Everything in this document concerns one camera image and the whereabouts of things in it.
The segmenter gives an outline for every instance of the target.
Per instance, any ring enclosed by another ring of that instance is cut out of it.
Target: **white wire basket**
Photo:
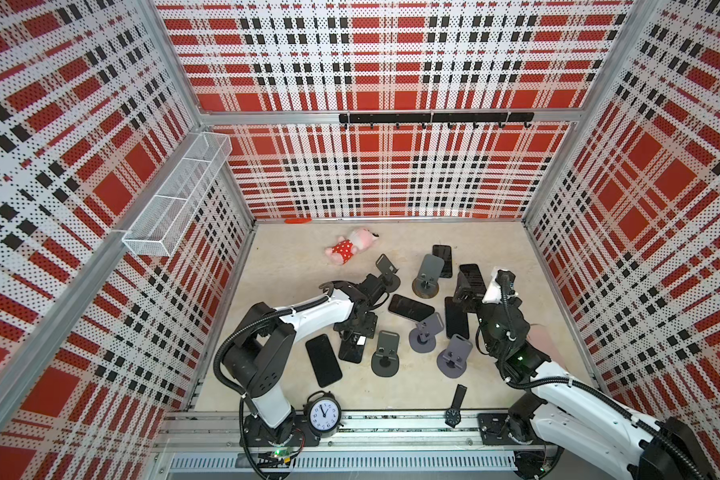
[[[128,250],[173,256],[231,152],[227,135],[201,133],[125,235]]]

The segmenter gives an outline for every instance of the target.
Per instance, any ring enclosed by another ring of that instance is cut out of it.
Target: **red plaid wall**
[[[0,370],[187,129],[133,5],[0,2]]]
[[[155,1],[208,111],[579,107],[632,3]]]
[[[245,234],[216,180],[176,255],[125,255],[0,434],[0,478],[138,478],[189,400]]]
[[[531,226],[608,389],[720,472],[720,2],[664,2]]]
[[[257,218],[520,218],[567,124],[218,127]]]
[[[0,371],[185,137],[132,2],[0,2]],[[172,259],[125,256],[0,434],[0,478],[137,478],[242,242],[217,184]]]

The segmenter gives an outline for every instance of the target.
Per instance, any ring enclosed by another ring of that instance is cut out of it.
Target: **watch face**
[[[336,402],[330,398],[320,398],[309,411],[309,422],[318,432],[327,432],[338,423],[339,411]]]
[[[456,408],[449,408],[445,411],[445,423],[450,427],[456,427],[461,423],[461,412]]]

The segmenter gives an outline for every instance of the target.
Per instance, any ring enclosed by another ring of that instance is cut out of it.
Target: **black smartphone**
[[[445,261],[440,278],[451,278],[454,275],[453,264],[451,263],[450,245],[432,245],[432,255],[439,256]]]
[[[359,333],[353,333],[338,346],[338,359],[345,362],[360,363],[365,350],[366,338]]]
[[[469,338],[469,321],[467,313],[461,309],[461,305],[454,303],[452,296],[445,297],[445,336],[451,338],[455,333],[463,338]]]
[[[485,282],[483,282],[483,276],[480,274],[480,267],[478,264],[463,264],[459,265],[458,269],[462,274],[464,274],[464,276],[467,277],[467,281],[472,287],[473,292],[478,295],[485,295]]]
[[[320,388],[342,379],[342,369],[338,367],[331,341],[325,333],[308,340],[304,345],[307,347],[309,362],[312,364],[312,370],[315,371]]]
[[[397,293],[392,295],[388,309],[391,313],[404,316],[414,322],[421,322],[434,313],[433,306],[400,296]]]

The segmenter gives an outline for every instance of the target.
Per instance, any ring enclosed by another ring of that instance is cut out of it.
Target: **stuffed toy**
[[[340,236],[336,245],[326,248],[326,255],[334,264],[343,265],[352,258],[352,255],[370,248],[376,240],[378,240],[378,235],[372,234],[365,228],[357,228],[349,235],[349,238]]]

